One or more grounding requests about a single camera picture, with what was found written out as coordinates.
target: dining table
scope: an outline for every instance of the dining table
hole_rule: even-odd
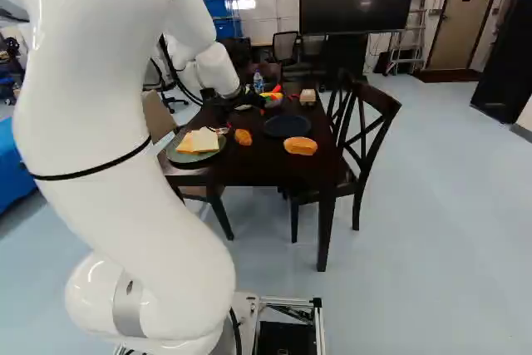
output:
[[[261,111],[251,108],[234,111],[228,116],[227,142],[223,150],[194,169],[173,165],[167,157],[160,157],[165,177],[175,190],[181,186],[273,186],[291,190],[312,190],[319,194],[318,203],[318,261],[317,269],[327,267],[329,244],[333,227],[337,182],[347,172],[347,165],[336,146],[335,137],[323,104],[317,97],[313,106],[302,106],[298,95],[302,89],[316,89],[315,81],[285,82],[281,105]],[[213,102],[205,102],[199,112],[181,127],[185,131],[201,127],[220,127],[219,110]],[[311,123],[307,137],[318,149],[313,155],[294,155],[283,146],[283,139],[264,134],[264,123],[277,115],[304,116]],[[251,133],[253,143],[240,145],[234,139],[234,129]]]

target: blue container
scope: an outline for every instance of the blue container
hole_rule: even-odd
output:
[[[242,22],[238,18],[227,18],[224,20],[214,20],[216,27],[216,39],[226,37],[242,37]]]
[[[232,16],[231,2],[232,0],[205,0],[205,6],[211,17],[228,18]]]

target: baseboard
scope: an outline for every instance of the baseboard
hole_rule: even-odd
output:
[[[460,70],[421,70],[412,74],[413,77],[425,83],[439,82],[475,82],[482,74],[478,71],[464,68]]]
[[[512,125],[510,130],[514,132],[517,136],[521,136],[526,141],[532,143],[532,131],[529,131],[528,129],[518,124]]]

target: water bottle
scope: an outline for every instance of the water bottle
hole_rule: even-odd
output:
[[[258,68],[253,75],[253,88],[257,93],[262,93],[264,91],[264,79],[263,76],[260,75]]]

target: wooden door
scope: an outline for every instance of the wooden door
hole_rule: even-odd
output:
[[[447,0],[427,69],[468,68],[490,0]]]

